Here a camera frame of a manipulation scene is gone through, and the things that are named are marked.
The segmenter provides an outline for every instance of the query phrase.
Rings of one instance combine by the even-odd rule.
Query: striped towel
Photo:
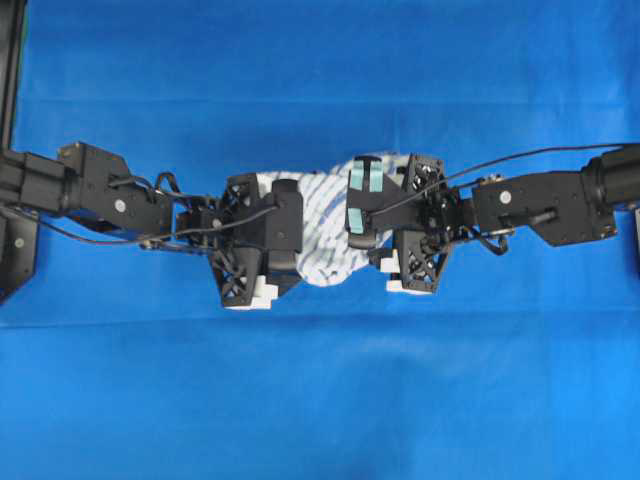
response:
[[[390,152],[372,155],[382,160],[384,173],[392,178],[396,169],[409,161],[408,155]],[[274,180],[287,178],[298,181],[304,198],[304,224],[303,248],[297,255],[297,269],[302,279],[311,285],[337,285],[355,270],[369,264],[365,251],[349,248],[345,230],[347,182],[352,167],[353,159],[335,166],[329,173],[266,172],[257,175],[261,196],[271,190]],[[390,231],[380,235],[378,246],[382,246],[390,236]]]

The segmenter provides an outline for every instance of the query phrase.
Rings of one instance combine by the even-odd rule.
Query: screw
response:
[[[500,193],[500,202],[505,205],[511,203],[511,192],[509,190],[503,190],[502,193]]]
[[[127,209],[127,204],[124,203],[124,200],[121,199],[116,200],[114,206],[116,208],[116,211],[118,211],[119,213],[124,213]]]

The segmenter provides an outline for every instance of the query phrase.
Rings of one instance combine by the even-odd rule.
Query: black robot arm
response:
[[[446,177],[443,162],[433,157],[412,155],[401,182],[382,174],[375,156],[354,165],[349,243],[391,275],[391,291],[434,293],[455,245],[479,241],[502,255],[507,236],[521,226],[552,246],[611,237],[617,233],[614,210],[640,200],[640,146],[634,144],[593,158],[580,171],[491,176],[460,186],[448,185],[458,175]],[[472,187],[469,198],[461,196],[466,187]],[[392,247],[376,249],[376,238],[388,230]]]
[[[162,187],[165,180],[169,190]],[[119,240],[79,237],[41,215],[64,216]],[[5,151],[2,298],[33,274],[38,224],[97,245],[206,255],[225,307],[268,308],[300,280],[295,254],[302,250],[302,196],[294,180],[276,180],[260,196],[256,175],[240,175],[228,179],[219,198],[186,195],[172,174],[161,173],[151,184],[132,175],[122,157],[83,143],[61,148],[57,160]]]

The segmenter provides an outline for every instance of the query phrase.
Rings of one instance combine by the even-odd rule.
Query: blue table surface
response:
[[[218,195],[385,149],[454,172],[637,141],[639,27],[634,0],[31,0],[14,149],[80,140]],[[461,247],[433,297],[366,269],[251,313],[221,309],[202,258],[42,231],[0,309],[0,478],[638,478],[640,277],[617,220],[604,242]]]

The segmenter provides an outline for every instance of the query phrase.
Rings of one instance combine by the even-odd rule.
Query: wire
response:
[[[169,187],[175,193],[180,193],[180,187],[178,187],[178,180],[176,180],[176,176],[171,172],[162,172],[159,173],[156,177],[156,185],[155,188],[160,189],[162,186],[162,181],[166,180],[169,183]]]
[[[59,233],[61,235],[64,235],[65,237],[71,238],[72,240],[77,240],[79,242],[88,243],[91,245],[117,246],[117,245],[139,245],[146,242],[163,241],[164,239],[167,239],[167,238],[172,238],[172,237],[177,237],[182,235],[191,235],[195,233],[220,232],[222,230],[228,230],[230,228],[239,227],[241,225],[245,225],[247,223],[253,222],[254,220],[257,220],[258,218],[263,217],[264,215],[270,212],[273,212],[274,210],[277,210],[280,207],[278,207],[277,205],[272,205],[270,207],[259,210],[258,212],[254,213],[253,215],[249,215],[246,218],[243,218],[241,220],[236,220],[235,222],[225,223],[223,225],[220,225],[219,227],[187,228],[184,230],[178,230],[175,232],[165,233],[162,235],[147,235],[147,236],[140,237],[136,240],[93,240],[91,238],[82,237],[80,235],[76,235],[75,233],[71,233],[62,228],[56,227],[51,223],[45,222],[44,220],[40,220],[39,218],[29,215],[28,213],[25,213],[22,210],[19,210],[17,208],[11,208],[11,207],[3,207],[3,208],[11,211],[12,213],[16,214],[21,218],[24,218],[25,220],[30,220],[32,222],[35,222],[39,225],[42,225],[43,227],[53,230],[56,233]]]
[[[494,245],[475,228],[462,225],[462,229],[469,232],[474,240],[479,241],[484,248],[494,255],[502,256],[509,251],[509,244],[507,243],[507,237],[505,235],[499,235],[498,245]]]
[[[137,175],[130,175],[126,178],[112,180],[107,185],[109,187],[120,187],[122,185],[130,185],[132,183],[134,184],[141,183],[142,185],[144,185],[144,189],[147,192],[147,197],[149,198],[149,201],[151,203],[155,203],[155,192],[153,189],[153,185],[151,185],[151,182],[144,177],[139,177]]]
[[[191,245],[185,244],[175,244],[162,242],[158,245],[154,245],[153,250],[160,250],[162,252],[171,252],[171,253],[188,253],[190,255],[210,255],[214,252],[217,252],[217,248],[212,247],[194,247]]]
[[[509,160],[514,160],[516,158],[522,158],[522,157],[530,157],[533,155],[539,155],[541,153],[549,153],[549,152],[567,152],[567,151],[580,151],[580,150],[594,150],[596,148],[614,148],[614,147],[630,147],[630,146],[636,146],[639,145],[637,143],[597,143],[597,144],[593,144],[593,145],[580,145],[580,146],[563,146],[563,147],[545,147],[545,148],[538,148],[537,150],[529,150],[527,152],[521,152],[521,153],[514,153],[513,155],[507,155],[506,157],[500,157],[500,158],[496,158],[495,160],[490,160],[488,162],[484,162],[484,163],[479,163],[477,165],[474,165],[472,167],[469,168],[465,168],[464,170],[459,171],[458,173],[454,173],[453,175],[449,175],[448,177],[444,177],[440,180],[438,180],[436,183],[432,183],[431,185],[429,185],[427,188],[424,188],[422,190],[420,190],[419,192],[416,192],[408,197],[403,198],[402,200],[399,200],[397,202],[391,203],[389,205],[387,205],[386,207],[382,207],[378,210],[373,210],[371,212],[369,212],[369,216],[371,217],[375,217],[378,215],[382,215],[383,213],[387,213],[390,212],[391,210],[395,210],[398,207],[401,207],[402,205],[405,205],[409,202],[412,202],[413,200],[415,200],[416,198],[421,197],[422,195],[424,195],[425,193],[430,192],[431,190],[434,190],[436,187],[447,183],[451,180],[455,180],[456,178],[462,177],[464,175],[467,175],[471,172],[475,172],[476,170],[481,170],[483,168],[487,168],[487,167],[492,167],[493,165],[497,165],[499,163],[504,163],[507,162]]]
[[[189,199],[189,198],[200,198],[200,199],[209,199],[209,200],[213,200],[213,197],[211,195],[193,195],[193,194],[189,194],[189,193],[182,193],[182,192],[172,192],[169,190],[165,190],[164,188],[157,188],[156,189],[157,192],[160,192],[168,197],[172,197],[172,198],[176,198],[176,199]]]
[[[462,185],[454,185],[451,188],[455,188],[456,190],[462,190],[463,188],[475,187],[476,185],[480,185],[482,182],[485,182],[485,178],[478,178],[472,182],[463,183]]]

